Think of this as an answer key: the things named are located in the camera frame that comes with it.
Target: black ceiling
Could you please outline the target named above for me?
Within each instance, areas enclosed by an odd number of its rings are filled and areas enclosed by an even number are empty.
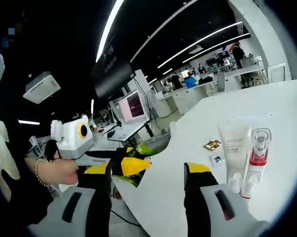
[[[16,8],[17,24],[10,24],[16,28],[15,37],[9,48],[3,50],[6,70],[0,91],[10,95],[4,100],[11,101],[19,119],[41,122],[36,128],[32,126],[31,132],[43,135],[52,119],[66,121],[73,113],[90,109],[95,91],[89,73],[113,4],[114,0],[43,1]],[[131,59],[148,36],[183,5],[184,0],[125,0],[108,38],[115,37]],[[158,65],[196,40],[232,23],[235,18],[227,0],[199,0],[152,38],[132,67],[142,69],[148,81],[160,79],[169,68],[182,67],[182,61],[191,55],[188,50],[162,68],[157,69]],[[238,31],[232,27],[200,45],[208,48],[235,36]],[[22,95],[25,84],[43,71],[52,73],[61,90],[36,105]]]

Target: blue bin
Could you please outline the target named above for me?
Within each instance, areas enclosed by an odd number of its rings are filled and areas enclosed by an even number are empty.
[[[185,79],[185,84],[186,84],[187,88],[192,88],[192,87],[196,86],[196,81],[194,78],[188,78],[188,79]]]

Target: white tube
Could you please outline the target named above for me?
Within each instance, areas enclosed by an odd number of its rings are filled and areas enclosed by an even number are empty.
[[[226,183],[235,193],[241,192],[248,154],[251,127],[238,122],[219,123],[226,160]]]

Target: beaded bracelet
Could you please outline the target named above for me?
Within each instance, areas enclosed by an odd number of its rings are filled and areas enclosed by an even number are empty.
[[[39,165],[41,162],[43,162],[43,161],[46,161],[46,160],[45,160],[45,159],[37,159],[36,164],[35,164],[35,174],[36,174],[36,177],[37,177],[39,183],[41,183],[41,184],[42,184],[43,186],[45,186],[45,187],[48,187],[47,184],[45,184],[44,182],[42,182],[42,180],[39,178],[39,175],[38,175],[38,165]]]

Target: air conditioner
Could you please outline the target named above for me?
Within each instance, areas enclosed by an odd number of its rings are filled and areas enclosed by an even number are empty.
[[[59,89],[61,89],[61,87],[51,73],[43,72],[26,85],[24,98],[36,104],[40,104]]]

